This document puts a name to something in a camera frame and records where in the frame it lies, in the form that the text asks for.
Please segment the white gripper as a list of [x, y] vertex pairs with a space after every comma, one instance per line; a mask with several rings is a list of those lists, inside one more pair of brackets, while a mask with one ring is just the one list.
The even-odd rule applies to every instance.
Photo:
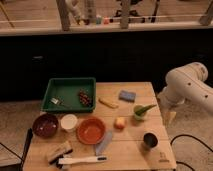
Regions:
[[159, 106], [162, 113], [167, 113], [165, 117], [165, 126], [169, 126], [176, 117], [176, 112], [172, 111], [173, 106], [163, 99], [159, 100]]

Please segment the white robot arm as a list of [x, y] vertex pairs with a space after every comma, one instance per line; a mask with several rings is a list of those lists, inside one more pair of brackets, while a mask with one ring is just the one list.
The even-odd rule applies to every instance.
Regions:
[[174, 108], [182, 105], [185, 100], [190, 100], [213, 114], [213, 88], [205, 84], [207, 78], [208, 70], [200, 62], [174, 68], [166, 74], [166, 86], [157, 95], [165, 126], [175, 118]]

